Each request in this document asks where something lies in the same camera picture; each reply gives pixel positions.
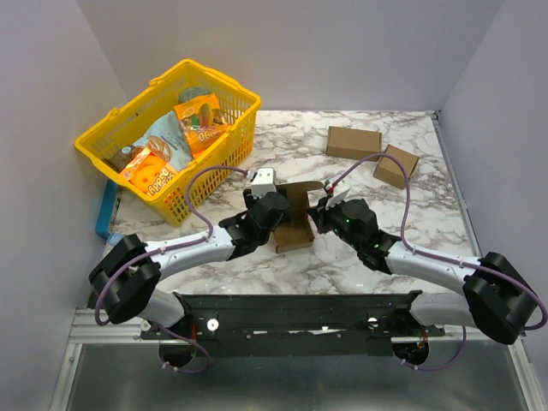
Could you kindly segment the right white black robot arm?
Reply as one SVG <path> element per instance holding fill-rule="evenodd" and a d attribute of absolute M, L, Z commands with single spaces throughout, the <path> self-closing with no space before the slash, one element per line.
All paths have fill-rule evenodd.
<path fill-rule="evenodd" d="M 490 339 L 510 345 L 528 330 L 528 320 L 547 310 L 513 265 L 501 254 L 483 259 L 434 253 L 391 235 L 378 226 L 364 200 L 332 203 L 323 198 L 308 209 L 320 234 L 334 233 L 350 245 L 363 265 L 373 271 L 415 277 L 434 283 L 445 294 L 421 295 L 394 314 L 396 329 L 406 336 L 424 325 L 462 325 L 479 329 Z"/>

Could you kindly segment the brown cardboard box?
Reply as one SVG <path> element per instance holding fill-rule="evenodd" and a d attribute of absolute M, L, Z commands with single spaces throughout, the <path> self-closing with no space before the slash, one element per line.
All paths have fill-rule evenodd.
<path fill-rule="evenodd" d="M 289 215 L 274 230 L 276 253 L 287 253 L 312 246 L 314 234 L 308 221 L 308 193 L 320 190 L 319 181 L 288 182 L 277 184 L 280 194 L 285 194 L 289 202 Z"/>

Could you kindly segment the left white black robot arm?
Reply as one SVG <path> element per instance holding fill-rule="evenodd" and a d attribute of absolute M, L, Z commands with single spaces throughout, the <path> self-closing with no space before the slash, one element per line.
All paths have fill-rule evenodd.
<path fill-rule="evenodd" d="M 275 188 L 255 200 L 249 189 L 243 194 L 245 211 L 198 234 L 149 242 L 137 235 L 123 236 L 89 275 L 97 295 L 97 323 L 120 324 L 141 317 L 159 322 L 169 337 L 183 337 L 190 318 L 174 295 L 157 289 L 158 283 L 187 269 L 255 252 L 289 215 L 284 189 Z"/>

